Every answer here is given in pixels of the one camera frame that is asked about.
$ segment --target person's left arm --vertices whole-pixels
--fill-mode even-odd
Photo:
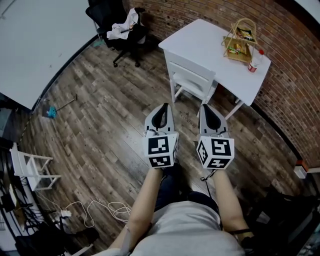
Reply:
[[[126,224],[130,232],[130,250],[136,246],[139,239],[149,229],[154,216],[162,175],[163,171],[160,168],[151,168],[133,204],[129,221]],[[123,228],[109,248],[121,248],[128,232],[126,227]]]

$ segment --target dark pants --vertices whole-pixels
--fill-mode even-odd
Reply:
[[[163,178],[160,189],[158,192],[158,197],[155,203],[155,210],[157,211],[171,203],[182,202],[182,201],[191,201],[198,204],[202,204],[210,207],[216,213],[219,214],[218,205],[216,202],[205,195],[204,193],[196,191],[188,191],[180,194],[179,192],[179,172],[176,172],[176,164],[173,167],[168,167],[165,169],[166,176]]]

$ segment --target plastic bottle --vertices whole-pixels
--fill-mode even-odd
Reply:
[[[253,55],[253,58],[248,65],[248,70],[250,72],[253,73],[257,70],[257,67],[262,63],[262,58],[263,58],[264,54],[265,54],[264,50],[260,49],[258,54]]]

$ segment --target forearm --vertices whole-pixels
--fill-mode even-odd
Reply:
[[[132,206],[129,221],[126,224],[130,232],[130,249],[146,233],[153,219],[162,174],[163,172],[159,168],[153,168],[148,171],[141,190]],[[109,248],[121,248],[128,232],[126,227]]]
[[[239,222],[245,223],[245,221],[239,200],[227,173],[224,170],[217,170],[213,175],[213,181],[223,228],[226,231],[237,230]]]

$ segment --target white table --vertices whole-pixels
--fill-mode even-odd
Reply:
[[[221,45],[228,31],[202,19],[197,19],[159,44],[166,53],[173,53],[215,72],[214,80],[233,93],[238,100],[228,119],[243,103],[250,106],[254,101],[270,66],[270,59],[262,58],[262,64],[254,73],[247,63],[224,57]]]

